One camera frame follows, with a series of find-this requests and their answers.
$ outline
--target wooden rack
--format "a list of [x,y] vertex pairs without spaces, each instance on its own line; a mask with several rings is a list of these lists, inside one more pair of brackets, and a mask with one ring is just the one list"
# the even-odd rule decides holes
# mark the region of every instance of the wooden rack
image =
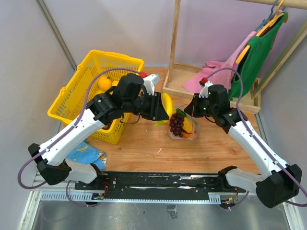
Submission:
[[[256,2],[263,4],[273,5],[275,0],[240,0],[248,2]],[[307,9],[307,0],[285,0],[283,6]],[[180,12],[180,0],[175,0],[175,9],[174,9],[174,21],[173,21],[173,34],[172,34],[172,43],[171,43],[171,54],[169,61],[169,69],[166,76],[166,79],[163,84],[163,92],[167,92],[170,95],[184,97],[191,99],[193,93],[186,91],[182,85],[187,82],[188,79],[195,76],[202,67],[187,65],[183,63],[175,63],[175,49],[176,49],[176,38],[177,38],[177,29],[179,21],[179,12]],[[273,64],[272,68],[269,70],[267,75],[260,80],[256,78],[253,87],[250,89],[240,102],[240,108],[243,112],[249,113],[258,113],[261,107],[261,91],[268,84],[268,82],[273,78],[276,72],[280,69],[283,63],[289,58],[295,48],[300,44],[303,38],[307,35],[307,21],[294,36],[289,45],[285,48],[282,54],[277,58],[276,62]],[[232,107],[235,107],[237,98],[234,98],[230,102]]]

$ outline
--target wooden post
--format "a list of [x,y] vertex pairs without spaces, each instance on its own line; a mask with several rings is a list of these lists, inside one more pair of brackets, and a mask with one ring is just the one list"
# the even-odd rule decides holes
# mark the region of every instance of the wooden post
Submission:
[[179,21],[179,11],[180,11],[180,0],[175,0],[171,56],[169,58],[169,69],[168,69],[168,82],[172,80],[173,70],[174,70],[174,59],[175,59],[176,38],[177,38],[177,29],[178,29],[178,21]]
[[291,40],[291,42],[287,45],[284,51],[279,55],[269,72],[264,76],[261,80],[260,84],[256,87],[252,99],[255,99],[261,91],[266,87],[269,81],[273,78],[276,72],[280,69],[280,67],[285,63],[285,61],[290,57],[295,48],[301,43],[304,37],[307,35],[307,21],[303,24],[303,26],[299,29],[297,34]]
[[[239,0],[239,1],[248,1],[248,2],[254,2],[254,3],[267,4],[267,5],[273,5],[275,2],[275,0]],[[307,10],[307,1],[306,0],[285,0],[282,6]]]

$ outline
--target gray floor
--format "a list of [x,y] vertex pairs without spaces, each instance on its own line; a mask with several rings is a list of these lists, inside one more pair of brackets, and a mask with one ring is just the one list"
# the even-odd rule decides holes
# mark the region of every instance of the gray floor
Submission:
[[[62,221],[52,222],[67,215]],[[65,201],[49,201],[41,202],[33,230],[289,229],[282,206],[266,208],[255,196],[232,211],[218,205],[179,204],[177,218],[170,217],[167,204],[102,203],[96,208],[82,208]]]

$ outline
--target yellow plastic crate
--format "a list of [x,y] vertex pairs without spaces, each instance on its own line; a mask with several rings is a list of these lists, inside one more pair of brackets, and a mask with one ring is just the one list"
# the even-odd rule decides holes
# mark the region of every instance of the yellow plastic crate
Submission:
[[[78,65],[77,71],[66,87],[60,90],[58,97],[48,110],[48,115],[65,124],[69,124],[80,113],[86,90],[95,76],[110,68],[122,67],[142,71],[143,66],[144,61],[138,58],[113,52],[91,50],[81,64]],[[106,75],[111,77],[113,81],[118,81],[127,73],[129,72],[125,70],[115,70]],[[87,102],[96,95],[97,90],[98,81],[93,84]],[[125,113],[122,121],[127,122],[129,115],[130,113]],[[125,127],[125,124],[119,121],[120,119],[114,120],[108,130],[100,129],[93,133],[92,137],[117,144]]]

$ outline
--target green garment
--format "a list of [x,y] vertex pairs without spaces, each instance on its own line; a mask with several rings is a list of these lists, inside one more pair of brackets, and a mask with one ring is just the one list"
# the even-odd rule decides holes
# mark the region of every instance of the green garment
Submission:
[[[237,68],[237,71],[241,75],[243,81],[243,96],[249,92],[253,83],[255,82],[255,79],[259,74],[266,57],[273,47],[277,32],[287,16],[288,12],[284,12],[284,15],[277,20],[270,31],[268,31],[262,37],[252,37],[252,39],[247,43],[247,45],[250,45],[250,48]],[[233,97],[239,97],[240,89],[240,80],[235,75],[231,83],[228,98],[232,100]]]

